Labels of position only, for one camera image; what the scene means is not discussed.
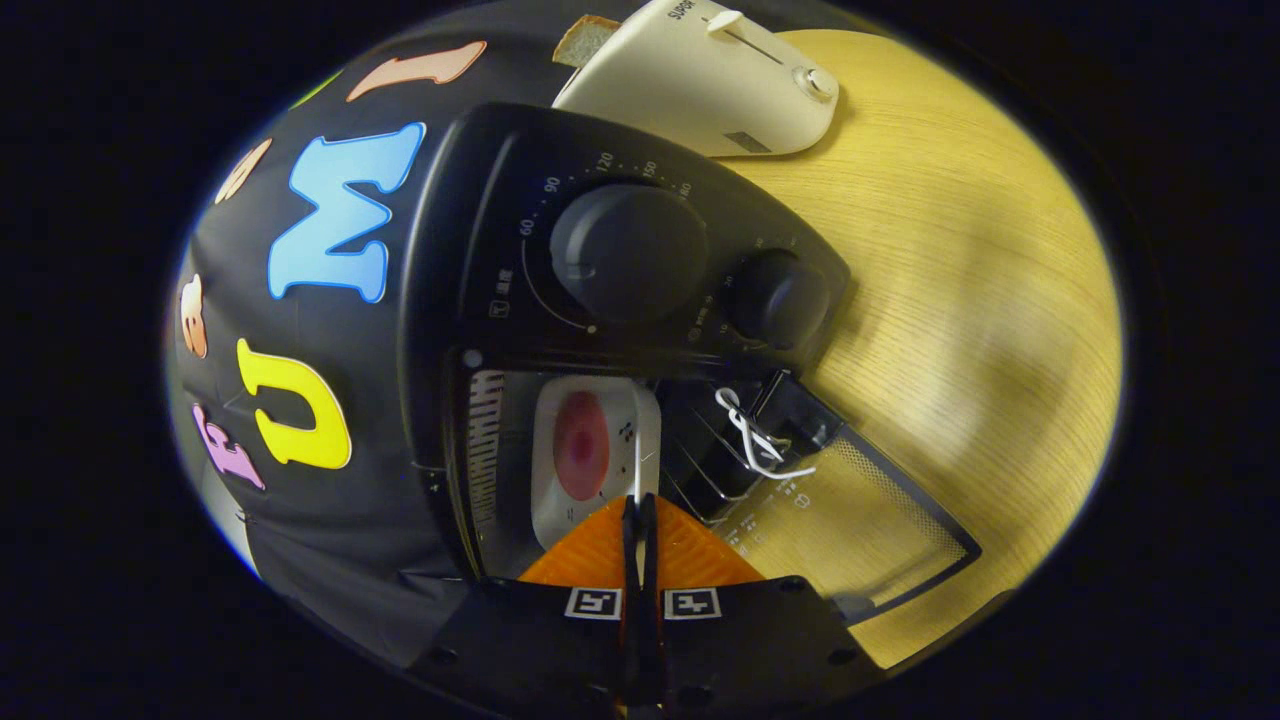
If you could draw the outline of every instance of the wooden surface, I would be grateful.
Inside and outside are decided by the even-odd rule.
[[[832,128],[800,154],[722,161],[805,218],[859,283],[806,384],[983,547],[851,630],[891,666],[1018,587],[1082,510],[1119,405],[1117,299],[1079,199],[995,104],[892,40],[782,37],[840,78]],[[824,592],[869,592],[877,557],[937,562],[845,473],[824,460],[792,495],[773,483],[719,533],[736,529],[765,575],[801,573]]]

